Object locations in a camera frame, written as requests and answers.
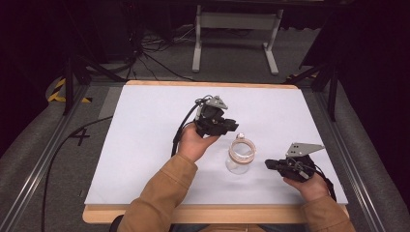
black equipment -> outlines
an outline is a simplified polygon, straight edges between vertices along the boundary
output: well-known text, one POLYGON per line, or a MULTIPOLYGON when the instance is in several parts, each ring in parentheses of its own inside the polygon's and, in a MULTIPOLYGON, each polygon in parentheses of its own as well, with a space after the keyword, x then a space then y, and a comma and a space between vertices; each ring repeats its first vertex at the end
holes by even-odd
POLYGON ((236 124, 235 120, 222 118, 223 109, 227 109, 228 106, 226 106, 219 96, 212 97, 208 95, 203 99, 198 99, 195 101, 195 105, 185 117, 175 134, 172 141, 174 145, 172 147, 171 157, 176 154, 182 130, 187 125, 185 123, 198 106, 199 108, 193 122, 196 125, 196 133, 201 137, 205 134, 211 136, 225 135, 228 131, 235 131, 238 128, 239 125, 236 124))
POLYGON ((329 193, 337 201, 333 183, 326 178, 323 171, 314 164, 308 154, 324 149, 322 145, 293 143, 286 153, 286 159, 266 159, 265 164, 268 169, 276 170, 282 177, 297 181, 305 182, 309 180, 314 173, 319 174, 325 180, 329 193))

metal bracket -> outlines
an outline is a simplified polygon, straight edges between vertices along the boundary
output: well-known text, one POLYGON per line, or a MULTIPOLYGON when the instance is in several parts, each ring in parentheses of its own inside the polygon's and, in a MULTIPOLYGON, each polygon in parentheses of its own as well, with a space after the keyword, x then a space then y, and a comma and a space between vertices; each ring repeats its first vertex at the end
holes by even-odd
POLYGON ((303 157, 324 148, 325 146, 319 144, 292 143, 289 147, 289 150, 287 150, 286 152, 286 156, 288 158, 303 157))
POLYGON ((223 102, 220 96, 214 96, 213 98, 206 101, 206 104, 222 109, 228 109, 228 106, 223 102))

tan sleeve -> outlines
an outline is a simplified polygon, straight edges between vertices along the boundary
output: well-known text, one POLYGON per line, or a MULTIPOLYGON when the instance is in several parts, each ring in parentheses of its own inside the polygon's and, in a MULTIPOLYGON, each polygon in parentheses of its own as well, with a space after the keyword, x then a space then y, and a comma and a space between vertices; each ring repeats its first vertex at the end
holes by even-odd
POLYGON ((147 183, 124 214, 118 232, 169 230, 174 209, 184 200, 197 166, 179 154, 147 183))
POLYGON ((355 231, 349 217, 331 196, 310 201, 302 207, 310 231, 351 232, 355 231))

aluminum rail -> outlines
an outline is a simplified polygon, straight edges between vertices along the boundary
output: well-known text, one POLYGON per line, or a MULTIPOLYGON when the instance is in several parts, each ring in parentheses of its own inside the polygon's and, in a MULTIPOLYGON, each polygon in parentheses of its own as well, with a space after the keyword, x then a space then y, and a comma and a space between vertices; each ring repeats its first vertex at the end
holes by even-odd
POLYGON ((75 110, 84 98, 85 93, 88 90, 88 86, 80 85, 77 87, 76 94, 74 96, 74 105, 72 110, 66 116, 63 116, 47 145, 45 146, 42 155, 36 163, 33 171, 28 176, 23 188, 21 189, 18 197, 15 200, 12 208, 7 213, 5 219, 0 225, 0 232, 14 231, 21 215, 24 213, 31 197, 35 193, 42 177, 48 167, 50 166, 51 159, 58 145, 61 142, 64 131, 66 130, 75 110))
POLYGON ((367 223, 370 226, 370 230, 375 232, 386 231, 379 215, 376 212, 376 209, 374 208, 374 204, 370 199, 367 187, 361 176, 359 175, 359 171, 356 168, 355 162, 353 161, 352 156, 343 141, 343 138, 337 127, 337 123, 332 122, 331 118, 329 117, 329 114, 326 110, 327 102, 325 97, 323 96, 323 93, 315 93, 314 96, 319 102, 320 110, 325 116, 326 122, 337 142, 337 146, 341 152, 343 166, 346 170, 350 183, 352 184, 353 190, 356 193, 356 197, 361 204, 367 223))

white tabletop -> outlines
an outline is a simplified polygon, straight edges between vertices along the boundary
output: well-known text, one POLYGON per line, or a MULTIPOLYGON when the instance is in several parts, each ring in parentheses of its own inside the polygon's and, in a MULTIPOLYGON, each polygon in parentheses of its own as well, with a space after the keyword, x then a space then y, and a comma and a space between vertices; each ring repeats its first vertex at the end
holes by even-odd
MULTIPOLYGON (((301 90, 155 85, 124 86, 85 204, 128 205, 138 197, 169 160, 172 139, 194 101, 206 95, 220 96, 228 105, 223 117, 239 127, 196 163, 199 169, 182 204, 302 204, 299 192, 264 163, 284 159, 292 142, 323 144, 301 90), (257 150, 243 175, 230 173, 224 164, 239 132, 257 150)), ((310 157, 334 183, 337 203, 347 204, 326 149, 310 157)))

